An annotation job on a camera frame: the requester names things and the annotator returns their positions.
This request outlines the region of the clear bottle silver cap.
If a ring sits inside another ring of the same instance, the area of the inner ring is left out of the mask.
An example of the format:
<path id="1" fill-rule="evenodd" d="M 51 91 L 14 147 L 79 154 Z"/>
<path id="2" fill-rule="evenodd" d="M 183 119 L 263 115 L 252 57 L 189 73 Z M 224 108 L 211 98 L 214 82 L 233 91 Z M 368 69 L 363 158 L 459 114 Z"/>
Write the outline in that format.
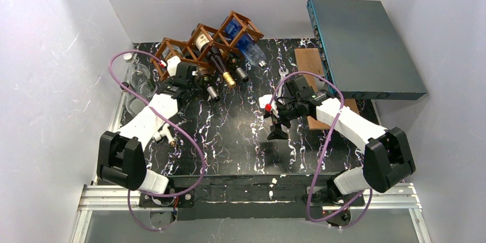
<path id="1" fill-rule="evenodd" d="M 156 91 L 155 83 L 151 76 L 149 69 L 136 61 L 132 53 L 123 54 L 123 59 L 129 65 L 128 80 L 130 87 L 139 95 L 149 100 Z"/>

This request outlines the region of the blue transparent bottle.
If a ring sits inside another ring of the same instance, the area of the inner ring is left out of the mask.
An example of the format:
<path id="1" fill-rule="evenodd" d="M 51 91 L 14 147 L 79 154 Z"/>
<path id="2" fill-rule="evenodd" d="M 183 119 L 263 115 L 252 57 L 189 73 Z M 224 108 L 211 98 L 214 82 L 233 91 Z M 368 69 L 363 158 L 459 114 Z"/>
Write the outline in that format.
<path id="1" fill-rule="evenodd" d="M 236 19 L 232 18 L 224 31 L 231 40 L 234 40 L 240 32 L 240 29 L 241 25 Z M 248 33 L 242 34 L 241 38 L 236 43 L 236 47 L 251 65 L 258 65 L 260 68 L 266 68 L 268 66 L 265 53 Z"/>

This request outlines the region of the clear bottle white gold label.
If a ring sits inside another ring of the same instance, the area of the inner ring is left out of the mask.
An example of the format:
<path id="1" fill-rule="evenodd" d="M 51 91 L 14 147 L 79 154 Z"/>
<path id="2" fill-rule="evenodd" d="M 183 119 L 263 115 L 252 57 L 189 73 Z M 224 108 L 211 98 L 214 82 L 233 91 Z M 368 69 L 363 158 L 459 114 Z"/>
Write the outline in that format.
<path id="1" fill-rule="evenodd" d="M 132 85 L 126 81 L 122 82 L 123 85 L 129 87 L 131 90 L 135 91 L 138 95 L 142 96 L 145 100 L 149 101 L 153 94 L 155 93 L 155 87 L 149 81 L 141 81 Z M 127 94 L 127 100 L 125 102 L 125 108 L 128 113 L 135 117 L 146 105 L 141 99 L 127 92 L 125 89 L 122 90 Z"/>

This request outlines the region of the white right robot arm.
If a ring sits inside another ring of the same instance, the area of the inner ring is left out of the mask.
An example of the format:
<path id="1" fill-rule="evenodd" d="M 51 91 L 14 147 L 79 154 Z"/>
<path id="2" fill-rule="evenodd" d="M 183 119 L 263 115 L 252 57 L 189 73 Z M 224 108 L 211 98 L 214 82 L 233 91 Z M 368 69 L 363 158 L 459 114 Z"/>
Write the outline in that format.
<path id="1" fill-rule="evenodd" d="M 268 94 L 258 99 L 264 117 L 272 120 L 268 140 L 287 140 L 282 127 L 289 128 L 292 120 L 310 116 L 350 140 L 364 155 L 362 166 L 342 171 L 327 181 L 327 198 L 337 200 L 367 189 L 384 193 L 416 171 L 407 136 L 398 127 L 387 129 L 374 124 L 342 104 L 337 93 L 314 90 L 305 72 L 285 77 L 284 85 L 287 97 Z"/>

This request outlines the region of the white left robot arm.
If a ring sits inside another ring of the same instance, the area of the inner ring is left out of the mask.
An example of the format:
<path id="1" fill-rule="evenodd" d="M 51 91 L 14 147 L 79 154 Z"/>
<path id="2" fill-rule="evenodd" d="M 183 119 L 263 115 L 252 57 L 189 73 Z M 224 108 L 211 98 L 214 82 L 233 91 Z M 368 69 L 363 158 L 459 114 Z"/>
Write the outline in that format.
<path id="1" fill-rule="evenodd" d="M 147 169 L 144 148 L 166 124 L 164 119 L 178 113 L 182 96 L 195 82 L 197 67 L 174 61 L 168 69 L 170 77 L 147 106 L 118 131 L 102 134 L 97 160 L 97 176 L 102 180 L 154 195 L 166 192 L 170 180 Z"/>

